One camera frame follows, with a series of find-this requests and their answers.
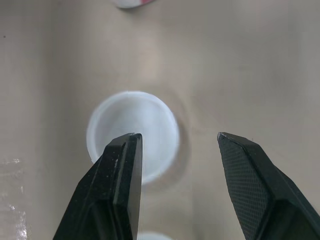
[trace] circular cap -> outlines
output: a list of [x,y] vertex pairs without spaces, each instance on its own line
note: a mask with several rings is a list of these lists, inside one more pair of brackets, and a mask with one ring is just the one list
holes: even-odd
[[156,232],[143,232],[138,233],[137,240],[172,240],[168,236],[165,236]]
[[93,112],[86,145],[95,163],[112,139],[128,133],[142,134],[142,184],[161,176],[173,163],[180,136],[168,106],[156,96],[126,91],[103,101]]

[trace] red and white object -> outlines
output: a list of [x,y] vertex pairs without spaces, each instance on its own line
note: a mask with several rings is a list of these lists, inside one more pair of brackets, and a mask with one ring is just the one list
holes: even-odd
[[115,5],[121,9],[131,9],[144,4],[147,4],[153,0],[113,0]]

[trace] beige surface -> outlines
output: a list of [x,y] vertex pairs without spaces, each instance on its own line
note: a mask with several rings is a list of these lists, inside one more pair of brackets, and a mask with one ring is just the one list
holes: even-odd
[[132,11],[1,0],[0,156],[20,160],[23,196],[7,200],[25,211],[29,239],[53,237],[91,166],[90,114],[124,90],[160,97],[183,139],[174,168],[143,189],[141,230],[244,239],[219,131],[261,144],[320,209],[319,10],[318,0],[156,0]]

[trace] white object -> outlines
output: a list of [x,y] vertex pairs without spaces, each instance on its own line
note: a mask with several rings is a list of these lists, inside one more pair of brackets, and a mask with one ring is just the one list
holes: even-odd
[[156,232],[143,232],[138,233],[137,240],[172,240],[168,236],[165,236]]
[[147,4],[153,0],[113,0],[114,4],[118,8],[130,9],[135,8],[144,4]]
[[93,163],[112,139],[142,134],[142,184],[161,176],[176,157],[180,136],[168,106],[154,95],[125,91],[103,101],[93,112],[86,131],[86,146]]

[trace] black plastic part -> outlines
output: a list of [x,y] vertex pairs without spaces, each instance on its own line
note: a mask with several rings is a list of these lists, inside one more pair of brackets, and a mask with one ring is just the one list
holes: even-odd
[[135,240],[138,233],[142,136],[113,139],[77,185],[54,240]]
[[256,143],[220,132],[226,183],[246,240],[320,240],[320,217]]

